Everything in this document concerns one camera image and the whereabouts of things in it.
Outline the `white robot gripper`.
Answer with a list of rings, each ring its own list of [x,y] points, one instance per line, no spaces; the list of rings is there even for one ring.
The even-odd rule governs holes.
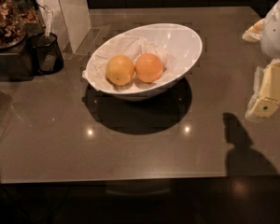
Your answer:
[[[273,60],[257,67],[253,95],[247,105],[245,118],[251,121],[271,117],[280,107],[280,0],[264,19],[250,26],[242,35],[247,42],[259,42],[263,53]]]

